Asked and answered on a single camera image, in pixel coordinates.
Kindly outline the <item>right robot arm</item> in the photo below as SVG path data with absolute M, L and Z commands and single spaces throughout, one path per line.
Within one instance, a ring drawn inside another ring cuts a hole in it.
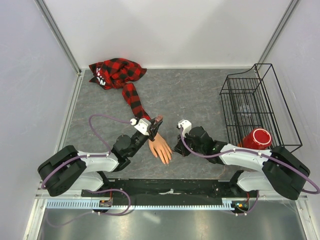
M 174 150 L 182 156 L 193 154 L 212 164 L 248 169 L 234 175 L 229 191 L 235 197 L 250 191 L 274 191 L 289 200 L 303 192 L 310 170 L 283 146 L 256 150 L 213 140 L 203 127 L 177 125 Z

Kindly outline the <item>red nail polish bottle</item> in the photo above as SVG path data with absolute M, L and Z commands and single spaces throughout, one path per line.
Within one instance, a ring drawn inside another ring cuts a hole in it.
M 163 116 L 159 114 L 159 115 L 155 118 L 155 123 L 161 123 L 162 121 L 163 121 Z

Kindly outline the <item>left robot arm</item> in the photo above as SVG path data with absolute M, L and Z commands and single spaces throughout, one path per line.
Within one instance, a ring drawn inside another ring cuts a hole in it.
M 73 145 L 63 147 L 38 167 L 41 188 L 47 190 L 51 197 L 69 190 L 89 190 L 99 197 L 106 196 L 110 185 L 103 173 L 126 168 L 148 140 L 154 141 L 162 123 L 161 115 L 151 120 L 131 119 L 130 124 L 136 132 L 132 136 L 120 135 L 112 149 L 105 153 L 83 152 Z

